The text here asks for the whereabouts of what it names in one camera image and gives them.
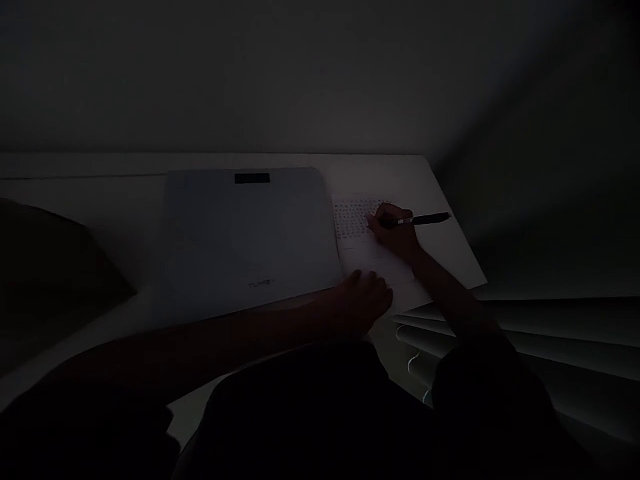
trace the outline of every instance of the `right hand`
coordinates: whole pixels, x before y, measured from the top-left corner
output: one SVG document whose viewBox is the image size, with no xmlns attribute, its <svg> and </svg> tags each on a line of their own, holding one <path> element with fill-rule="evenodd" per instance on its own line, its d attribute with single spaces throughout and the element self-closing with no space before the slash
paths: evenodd
<svg viewBox="0 0 640 480">
<path fill-rule="evenodd" d="M 386 229 L 380 225 L 380 219 L 404 219 L 413 216 L 411 210 L 404 210 L 390 203 L 381 203 L 375 215 L 368 215 L 369 229 L 373 232 L 380 244 L 395 253 L 405 262 L 409 263 L 422 251 L 415 236 L 415 228 L 410 223 L 396 225 Z"/>
</svg>

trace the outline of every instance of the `desk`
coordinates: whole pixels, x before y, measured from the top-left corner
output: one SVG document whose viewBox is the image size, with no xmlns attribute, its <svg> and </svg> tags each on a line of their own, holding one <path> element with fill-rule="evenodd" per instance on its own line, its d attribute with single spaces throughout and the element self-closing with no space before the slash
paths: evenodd
<svg viewBox="0 0 640 480">
<path fill-rule="evenodd" d="M 76 353 L 154 328 L 147 316 L 149 272 L 159 227 L 165 173 L 176 169 L 315 167 L 328 194 L 372 193 L 416 214 L 450 211 L 424 157 L 223 153 L 50 153 L 0 155 L 0 196 L 68 217 L 98 243 L 139 291 L 0 380 L 0 409 Z M 438 236 L 418 228 L 422 246 L 467 288 L 486 283 L 454 217 Z M 396 285 L 390 315 L 430 301 L 417 281 Z"/>
</svg>

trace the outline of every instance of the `white wall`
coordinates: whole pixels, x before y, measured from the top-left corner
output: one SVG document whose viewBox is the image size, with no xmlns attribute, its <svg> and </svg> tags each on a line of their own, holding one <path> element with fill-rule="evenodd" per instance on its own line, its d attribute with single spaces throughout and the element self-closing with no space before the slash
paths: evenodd
<svg viewBox="0 0 640 480">
<path fill-rule="evenodd" d="M 436 171 L 482 299 L 640 295 L 635 23 L 593 19 L 548 74 Z"/>
<path fill-rule="evenodd" d="M 5 149 L 433 158 L 584 5 L 7 3 Z"/>
</svg>

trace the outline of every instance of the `black pen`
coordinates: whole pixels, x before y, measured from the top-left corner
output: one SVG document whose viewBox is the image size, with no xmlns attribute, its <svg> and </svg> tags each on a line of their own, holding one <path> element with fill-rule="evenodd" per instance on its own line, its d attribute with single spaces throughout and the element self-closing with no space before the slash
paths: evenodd
<svg viewBox="0 0 640 480">
<path fill-rule="evenodd" d="M 448 220 L 451 218 L 451 214 L 449 212 L 440 212 L 440 213 L 432 213 L 430 215 L 419 215 L 418 217 L 409 217 L 407 219 L 380 219 L 380 225 L 384 228 L 389 229 L 393 228 L 396 225 L 402 225 L 403 223 L 412 223 L 414 225 L 426 225 L 428 223 L 440 223 L 444 222 L 444 220 Z"/>
</svg>

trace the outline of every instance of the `scale logo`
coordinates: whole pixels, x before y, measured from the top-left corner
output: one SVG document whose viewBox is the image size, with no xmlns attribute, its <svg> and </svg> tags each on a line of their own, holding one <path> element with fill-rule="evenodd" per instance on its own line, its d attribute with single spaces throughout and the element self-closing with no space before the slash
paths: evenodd
<svg viewBox="0 0 640 480">
<path fill-rule="evenodd" d="M 273 282 L 275 282 L 275 279 L 264 279 L 264 280 L 260 280 L 259 282 L 248 283 L 247 286 L 249 288 L 257 288 L 257 287 L 262 287 L 264 285 L 270 285 Z"/>
</svg>

